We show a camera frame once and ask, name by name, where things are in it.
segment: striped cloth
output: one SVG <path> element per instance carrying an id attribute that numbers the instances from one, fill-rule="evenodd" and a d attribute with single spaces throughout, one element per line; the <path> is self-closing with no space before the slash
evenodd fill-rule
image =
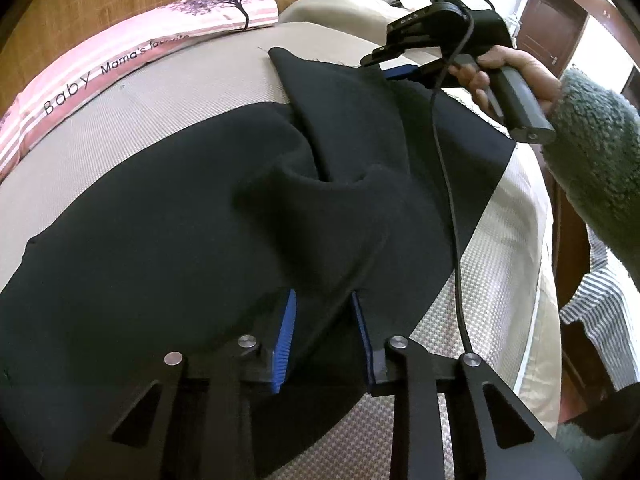
<path id="1" fill-rule="evenodd" d="M 611 250 L 587 227 L 591 272 L 560 311 L 581 321 L 616 390 L 640 382 L 640 293 Z"/>

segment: fuzzy green sleeve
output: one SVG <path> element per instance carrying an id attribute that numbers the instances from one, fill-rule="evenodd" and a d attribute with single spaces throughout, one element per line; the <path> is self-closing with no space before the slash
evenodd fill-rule
<path id="1" fill-rule="evenodd" d="M 638 112 L 579 70 L 567 70 L 549 120 L 558 133 L 543 149 L 549 170 L 640 289 Z"/>

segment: black fabric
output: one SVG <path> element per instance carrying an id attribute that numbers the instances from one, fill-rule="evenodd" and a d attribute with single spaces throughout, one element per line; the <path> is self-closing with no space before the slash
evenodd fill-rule
<path id="1" fill-rule="evenodd" d="M 558 443 L 585 480 L 636 480 L 640 383 L 614 392 L 558 428 Z"/>
<path id="2" fill-rule="evenodd" d="M 0 415 L 47 479 L 137 370 L 237 337 L 286 286 L 294 371 L 253 413 L 266 475 L 364 392 L 351 291 L 381 344 L 408 335 L 450 275 L 429 91 L 270 56 L 290 105 L 237 108 L 125 160 L 30 240 L 0 294 Z M 444 94 L 437 123 L 464 247 L 514 143 Z"/>

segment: human hand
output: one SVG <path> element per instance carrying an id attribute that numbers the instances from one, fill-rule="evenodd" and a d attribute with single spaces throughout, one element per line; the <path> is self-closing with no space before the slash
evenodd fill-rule
<path id="1" fill-rule="evenodd" d="M 561 95 L 561 83 L 558 78 L 535 57 L 523 50 L 495 45 L 486 54 L 478 57 L 478 65 L 482 68 L 500 68 L 504 65 L 517 68 L 533 95 L 538 99 L 545 115 L 549 114 Z M 489 86 L 489 76 L 486 72 L 478 72 L 471 65 L 463 65 L 461 68 L 451 66 L 449 73 L 457 77 L 458 82 L 471 92 L 474 102 L 484 113 L 492 115 L 489 99 L 484 92 L 484 89 Z"/>

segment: pillowcase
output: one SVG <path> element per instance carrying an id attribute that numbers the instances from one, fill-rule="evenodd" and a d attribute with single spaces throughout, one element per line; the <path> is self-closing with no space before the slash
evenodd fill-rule
<path id="1" fill-rule="evenodd" d="M 275 0 L 179 0 L 83 41 L 37 75 L 0 119 L 0 182 L 53 128 L 133 70 L 215 35 L 277 21 Z"/>

